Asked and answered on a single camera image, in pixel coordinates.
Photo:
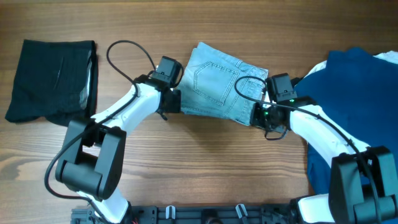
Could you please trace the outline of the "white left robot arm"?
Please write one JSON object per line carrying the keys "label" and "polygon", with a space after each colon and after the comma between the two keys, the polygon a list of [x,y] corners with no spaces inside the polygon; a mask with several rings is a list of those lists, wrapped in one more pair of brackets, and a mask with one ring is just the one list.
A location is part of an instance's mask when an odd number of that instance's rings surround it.
{"label": "white left robot arm", "polygon": [[118,184],[127,136],[147,116],[180,112],[181,92],[171,81],[141,75],[129,92],[91,118],[70,121],[60,152],[50,163],[55,178],[90,205],[92,223],[131,223],[131,204]]}

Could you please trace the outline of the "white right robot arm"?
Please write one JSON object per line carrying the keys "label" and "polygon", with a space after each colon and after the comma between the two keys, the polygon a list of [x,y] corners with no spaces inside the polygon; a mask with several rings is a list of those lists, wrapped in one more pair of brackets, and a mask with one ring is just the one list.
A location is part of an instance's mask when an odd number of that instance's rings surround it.
{"label": "white right robot arm", "polygon": [[266,133],[293,131],[331,169],[327,193],[292,202],[293,222],[382,223],[397,218],[397,173],[391,151],[354,138],[311,98],[256,100],[251,124]]}

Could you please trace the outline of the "light blue denim shorts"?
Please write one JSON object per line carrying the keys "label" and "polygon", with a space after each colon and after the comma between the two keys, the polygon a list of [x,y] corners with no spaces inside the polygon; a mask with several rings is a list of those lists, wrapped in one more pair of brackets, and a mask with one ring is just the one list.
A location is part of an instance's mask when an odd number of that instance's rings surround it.
{"label": "light blue denim shorts", "polygon": [[237,94],[261,99],[268,70],[243,62],[203,42],[192,51],[182,80],[184,114],[230,119],[249,126],[254,102]]}

